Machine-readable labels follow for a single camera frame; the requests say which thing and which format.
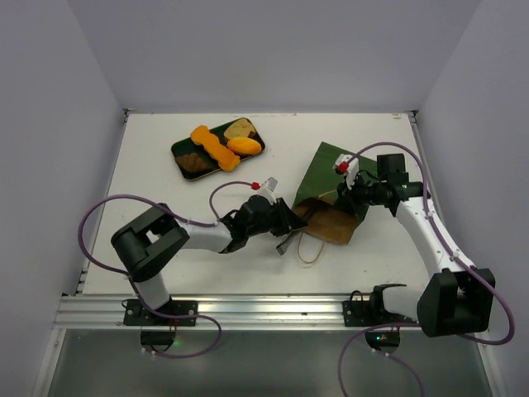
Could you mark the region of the metal tongs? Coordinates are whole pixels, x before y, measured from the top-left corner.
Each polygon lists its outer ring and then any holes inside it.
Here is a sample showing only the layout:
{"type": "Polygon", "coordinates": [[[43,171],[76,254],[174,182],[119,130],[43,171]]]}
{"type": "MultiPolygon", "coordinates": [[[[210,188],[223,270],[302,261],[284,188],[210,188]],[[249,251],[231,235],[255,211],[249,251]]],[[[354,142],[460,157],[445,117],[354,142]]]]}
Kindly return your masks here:
{"type": "MultiPolygon", "coordinates": [[[[308,224],[309,220],[311,219],[311,217],[313,216],[313,214],[315,213],[315,209],[314,208],[311,208],[311,209],[308,209],[302,216],[302,220],[308,224]]],[[[304,229],[304,227],[298,229],[298,230],[295,230],[295,231],[292,231],[290,232],[277,246],[276,246],[276,251],[281,255],[283,256],[287,250],[288,250],[288,247],[290,246],[290,244],[293,242],[294,238],[297,237],[301,231],[304,229]]]]}

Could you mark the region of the green brown paper bag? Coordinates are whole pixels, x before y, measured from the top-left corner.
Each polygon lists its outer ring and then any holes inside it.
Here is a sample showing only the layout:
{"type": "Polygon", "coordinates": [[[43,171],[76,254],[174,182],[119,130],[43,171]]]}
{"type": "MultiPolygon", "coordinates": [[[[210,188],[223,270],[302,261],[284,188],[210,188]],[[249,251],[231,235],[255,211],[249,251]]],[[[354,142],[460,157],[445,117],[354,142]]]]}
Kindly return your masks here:
{"type": "Polygon", "coordinates": [[[343,209],[335,207],[337,188],[343,177],[333,170],[333,165],[340,155],[349,153],[338,146],[321,142],[296,191],[292,210],[307,222],[297,242],[298,259],[304,268],[314,266],[327,245],[348,245],[365,217],[364,214],[349,215],[343,209]],[[302,253],[305,236],[321,243],[312,259],[302,253]]]}

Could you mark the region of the long orange fake bread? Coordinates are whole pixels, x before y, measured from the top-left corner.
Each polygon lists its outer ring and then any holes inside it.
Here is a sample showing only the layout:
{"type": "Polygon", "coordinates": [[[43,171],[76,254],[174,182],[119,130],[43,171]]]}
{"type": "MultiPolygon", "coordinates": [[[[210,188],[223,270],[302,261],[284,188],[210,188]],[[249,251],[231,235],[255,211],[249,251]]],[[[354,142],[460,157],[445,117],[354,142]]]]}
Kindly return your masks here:
{"type": "Polygon", "coordinates": [[[224,171],[233,171],[241,162],[240,157],[224,146],[219,138],[204,125],[196,127],[191,132],[190,138],[195,145],[201,146],[224,171]]]}

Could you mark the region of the dark brown fake croissant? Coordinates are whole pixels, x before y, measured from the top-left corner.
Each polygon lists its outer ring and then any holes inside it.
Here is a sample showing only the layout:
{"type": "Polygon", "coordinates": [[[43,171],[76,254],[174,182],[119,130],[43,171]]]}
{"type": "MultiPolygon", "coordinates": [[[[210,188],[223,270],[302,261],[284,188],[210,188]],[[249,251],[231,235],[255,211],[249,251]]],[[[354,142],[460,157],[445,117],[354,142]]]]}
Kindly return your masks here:
{"type": "Polygon", "coordinates": [[[212,167],[197,153],[177,156],[174,158],[176,164],[189,173],[202,173],[209,171],[212,167]]]}

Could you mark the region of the brown sliced fake bread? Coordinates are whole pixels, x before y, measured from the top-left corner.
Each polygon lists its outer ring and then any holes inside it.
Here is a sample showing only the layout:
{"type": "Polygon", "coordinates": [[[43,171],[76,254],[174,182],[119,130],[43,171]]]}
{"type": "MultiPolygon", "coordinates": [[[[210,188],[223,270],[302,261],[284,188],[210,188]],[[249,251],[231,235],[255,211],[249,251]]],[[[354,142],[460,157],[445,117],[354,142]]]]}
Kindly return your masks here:
{"type": "Polygon", "coordinates": [[[252,138],[256,134],[255,126],[247,118],[240,118],[234,121],[224,131],[223,136],[226,141],[239,137],[252,138]]]}

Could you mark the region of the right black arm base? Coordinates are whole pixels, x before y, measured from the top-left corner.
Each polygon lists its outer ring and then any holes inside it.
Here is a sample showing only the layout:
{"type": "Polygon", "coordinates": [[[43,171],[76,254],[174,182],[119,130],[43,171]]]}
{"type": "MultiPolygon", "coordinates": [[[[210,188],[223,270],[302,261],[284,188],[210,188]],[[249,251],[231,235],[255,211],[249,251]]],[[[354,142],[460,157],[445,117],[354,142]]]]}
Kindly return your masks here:
{"type": "Polygon", "coordinates": [[[376,285],[370,293],[359,290],[351,292],[350,297],[342,302],[342,317],[346,327],[371,327],[393,323],[401,318],[390,313],[384,307],[383,292],[399,284],[376,285]]]}

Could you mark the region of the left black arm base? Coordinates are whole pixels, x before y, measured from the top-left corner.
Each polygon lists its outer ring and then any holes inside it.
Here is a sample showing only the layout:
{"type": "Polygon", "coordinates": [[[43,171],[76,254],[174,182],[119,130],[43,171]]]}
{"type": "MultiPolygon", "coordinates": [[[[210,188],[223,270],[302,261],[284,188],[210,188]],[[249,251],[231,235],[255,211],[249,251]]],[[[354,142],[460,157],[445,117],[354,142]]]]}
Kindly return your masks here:
{"type": "Polygon", "coordinates": [[[198,312],[198,302],[194,300],[171,300],[158,309],[160,313],[178,316],[179,319],[155,315],[147,310],[139,299],[125,299],[122,301],[122,307],[125,309],[123,323],[126,326],[139,327],[194,327],[196,319],[193,315],[198,312]]]}

